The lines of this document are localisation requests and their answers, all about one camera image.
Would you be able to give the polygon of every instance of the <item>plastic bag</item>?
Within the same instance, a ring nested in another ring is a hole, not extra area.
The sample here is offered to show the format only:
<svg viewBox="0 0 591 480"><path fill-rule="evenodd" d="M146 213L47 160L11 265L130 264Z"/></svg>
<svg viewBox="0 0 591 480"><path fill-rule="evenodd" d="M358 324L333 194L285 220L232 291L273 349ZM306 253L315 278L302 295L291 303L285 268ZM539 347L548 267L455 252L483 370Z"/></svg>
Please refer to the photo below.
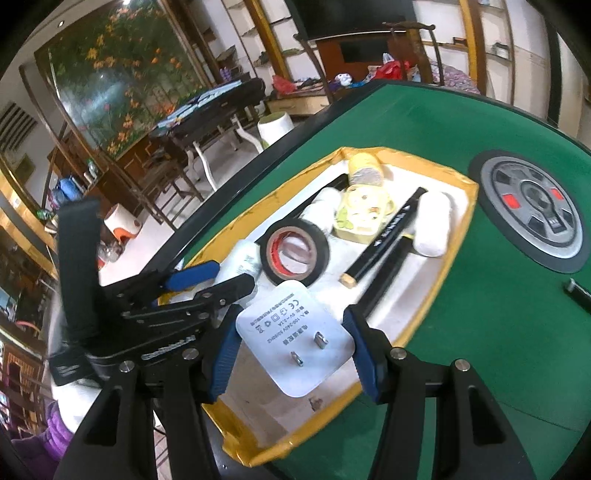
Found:
<svg viewBox="0 0 591 480"><path fill-rule="evenodd" d="M411 67L410 62L405 60L404 67L408 72ZM378 70L376 70L374 79L402 80L403 78L400 62L398 60L394 60L385 63L380 68L378 68Z"/></svg>
<svg viewBox="0 0 591 480"><path fill-rule="evenodd" d="M273 87L282 95L293 93L297 90L297 86L289 80L285 80L279 75L273 75Z"/></svg>

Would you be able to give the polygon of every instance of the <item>picture frame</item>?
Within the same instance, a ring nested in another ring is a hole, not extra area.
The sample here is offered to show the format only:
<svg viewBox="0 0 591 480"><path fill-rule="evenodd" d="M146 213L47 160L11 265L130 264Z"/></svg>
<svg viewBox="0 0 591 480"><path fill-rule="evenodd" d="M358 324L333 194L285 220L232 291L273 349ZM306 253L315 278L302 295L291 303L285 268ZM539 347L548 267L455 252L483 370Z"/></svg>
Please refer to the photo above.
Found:
<svg viewBox="0 0 591 480"><path fill-rule="evenodd" d="M17 166L14 168L14 177L24 186L33 175L35 171L35 164L31 161L31 157L26 153L22 156Z"/></svg>

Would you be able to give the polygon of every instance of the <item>television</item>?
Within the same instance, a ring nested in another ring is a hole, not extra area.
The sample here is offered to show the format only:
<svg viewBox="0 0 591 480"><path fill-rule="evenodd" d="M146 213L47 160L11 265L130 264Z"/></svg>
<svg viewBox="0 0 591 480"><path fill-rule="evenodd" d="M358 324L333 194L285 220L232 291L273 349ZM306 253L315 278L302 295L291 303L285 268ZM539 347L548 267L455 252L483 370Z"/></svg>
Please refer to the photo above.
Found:
<svg viewBox="0 0 591 480"><path fill-rule="evenodd" d="M387 30L383 22L416 21L413 0L286 0L301 37Z"/></svg>

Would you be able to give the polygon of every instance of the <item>yellow tray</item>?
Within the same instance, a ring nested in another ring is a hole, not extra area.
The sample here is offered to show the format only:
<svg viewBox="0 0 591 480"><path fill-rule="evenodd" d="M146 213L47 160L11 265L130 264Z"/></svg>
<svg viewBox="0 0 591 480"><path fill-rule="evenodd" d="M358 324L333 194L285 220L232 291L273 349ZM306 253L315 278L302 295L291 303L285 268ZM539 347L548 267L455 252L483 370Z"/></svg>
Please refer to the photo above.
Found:
<svg viewBox="0 0 591 480"><path fill-rule="evenodd" d="M478 196L478 184L471 179L451 168L416 155L381 147L364 149L342 147L289 179L275 191L240 214L205 245L186 266L189 267L207 260L222 262L239 239L246 238L257 226L267 220L279 207L286 204L297 193L301 192L323 171L331 165L335 165L362 151L375 155L383 164L403 168L457 187L465 192L468 201L464 215L452 230L447 253L442 258L439 276L432 284L428 295L424 297L414 317L392 342L393 345L405 346L419 325L421 325L443 281L447 277L447 273L456 258L472 220ZM274 445L265 448L258 446L257 440L248 426L223 401L218 400L214 405L204 405L203 408L223 434L224 451L243 465L257 466L277 458L286 457L295 447L311 438L335 418L359 393L361 393L361 385L357 382L336 400L314 413L311 419L301 427L282 437Z"/></svg>

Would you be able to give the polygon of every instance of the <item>screw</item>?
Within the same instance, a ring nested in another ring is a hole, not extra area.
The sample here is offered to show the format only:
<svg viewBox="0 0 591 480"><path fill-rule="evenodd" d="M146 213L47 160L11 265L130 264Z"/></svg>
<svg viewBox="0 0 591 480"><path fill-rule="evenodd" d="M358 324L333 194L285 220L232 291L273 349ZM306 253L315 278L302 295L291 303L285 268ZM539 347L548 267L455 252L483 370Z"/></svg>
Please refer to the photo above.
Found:
<svg viewBox="0 0 591 480"><path fill-rule="evenodd" d="M183 350L183 358L185 360L194 360L198 355L199 352L196 348L187 348L186 350Z"/></svg>
<svg viewBox="0 0 591 480"><path fill-rule="evenodd" d="M462 372L467 372L470 370L470 363L468 363L468 360L464 360L463 358L456 360L453 364L458 370Z"/></svg>
<svg viewBox="0 0 591 480"><path fill-rule="evenodd" d="M134 368L135 368L135 363L133 363L131 360L126 360L125 362L121 362L119 364L119 371L124 374L128 374Z"/></svg>
<svg viewBox="0 0 591 480"><path fill-rule="evenodd" d="M404 348L395 346L390 350L390 356L394 358L394 360L404 360L407 356L407 353Z"/></svg>

